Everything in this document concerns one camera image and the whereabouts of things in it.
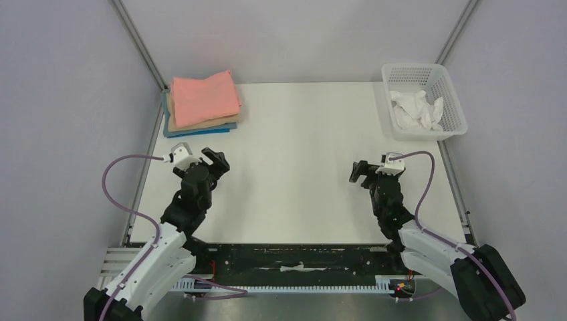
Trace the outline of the white t shirt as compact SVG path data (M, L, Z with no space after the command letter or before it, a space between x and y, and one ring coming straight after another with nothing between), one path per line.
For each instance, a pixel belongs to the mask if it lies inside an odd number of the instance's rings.
M398 127L403 130L443 131L441 126L443 97L429 104L424 90L419 92L390 91L389 94Z

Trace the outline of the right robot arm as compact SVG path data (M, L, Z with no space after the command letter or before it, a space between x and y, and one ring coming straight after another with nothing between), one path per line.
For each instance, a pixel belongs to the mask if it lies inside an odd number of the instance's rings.
M405 171L397 155L373 165L360 160L349 177L368 190L373 215L390 240L386 264L395 273L418 272L453 294L471 320L505 320L526 303L526 296L496 248L475 247L437 235L418 224L404 206L399 179Z

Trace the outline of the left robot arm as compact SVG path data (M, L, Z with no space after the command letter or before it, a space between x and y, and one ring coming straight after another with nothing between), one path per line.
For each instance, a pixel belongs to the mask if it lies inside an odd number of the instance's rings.
M180 143L164 156L142 156L171 164L181 187L158 221L128 210L148 220L154 235L103 289L87 292L85 320L144 320L183 276L209 267L207 244L193 234L204 222L212 206L212 192L230 165L223 152L205 147L201 154L194 156L188 144Z

